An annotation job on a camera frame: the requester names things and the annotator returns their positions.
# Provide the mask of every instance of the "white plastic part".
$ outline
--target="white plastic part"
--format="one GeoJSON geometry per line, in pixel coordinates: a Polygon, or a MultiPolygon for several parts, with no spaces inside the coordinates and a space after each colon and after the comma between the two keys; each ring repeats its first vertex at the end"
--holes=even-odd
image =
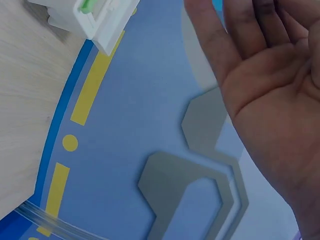
{"type": "Polygon", "coordinates": [[[112,53],[118,38],[124,30],[140,0],[114,0],[114,10],[102,22],[93,38],[97,48],[107,55],[112,53]]]}
{"type": "Polygon", "coordinates": [[[96,0],[92,12],[84,14],[85,0],[28,0],[48,8],[48,23],[93,40],[110,55],[140,0],[96,0]]]}

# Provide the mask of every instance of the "gray outline shape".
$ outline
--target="gray outline shape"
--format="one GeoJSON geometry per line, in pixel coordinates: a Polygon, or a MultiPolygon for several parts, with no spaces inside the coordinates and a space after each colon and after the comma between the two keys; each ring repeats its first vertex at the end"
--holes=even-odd
{"type": "Polygon", "coordinates": [[[181,124],[189,149],[227,164],[233,170],[241,208],[233,219],[224,240],[231,239],[249,206],[245,183],[237,159],[215,149],[227,115],[220,89],[215,88],[191,100],[181,124]]]}
{"type": "Polygon", "coordinates": [[[138,183],[144,198],[156,214],[148,240],[163,238],[187,186],[205,177],[216,181],[222,199],[222,206],[205,237],[206,240],[213,240],[234,205],[227,176],[165,152],[157,152],[148,158],[138,183]],[[162,207],[163,202],[167,204],[165,208],[162,207]]]}

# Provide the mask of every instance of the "palm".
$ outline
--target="palm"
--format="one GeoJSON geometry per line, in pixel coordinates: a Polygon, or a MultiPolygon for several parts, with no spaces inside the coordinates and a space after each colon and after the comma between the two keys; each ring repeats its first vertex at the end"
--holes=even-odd
{"type": "Polygon", "coordinates": [[[320,2],[224,0],[227,32],[211,0],[185,6],[246,149],[320,233],[320,2]]]}
{"type": "Polygon", "coordinates": [[[230,73],[223,95],[241,91],[232,83],[246,81],[243,94],[227,102],[234,125],[262,173],[286,199],[296,200],[306,177],[320,182],[320,90],[308,59],[289,45],[267,49],[230,73]],[[277,60],[274,54],[296,56],[277,60]]]}

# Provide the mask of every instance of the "printed floor graphic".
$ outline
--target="printed floor graphic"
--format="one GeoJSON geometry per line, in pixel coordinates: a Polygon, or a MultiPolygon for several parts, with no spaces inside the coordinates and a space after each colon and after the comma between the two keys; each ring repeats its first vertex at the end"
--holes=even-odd
{"type": "Polygon", "coordinates": [[[299,239],[200,73],[187,21],[182,0],[141,0],[111,56],[85,42],[35,194],[0,221],[1,240],[299,239]]]}

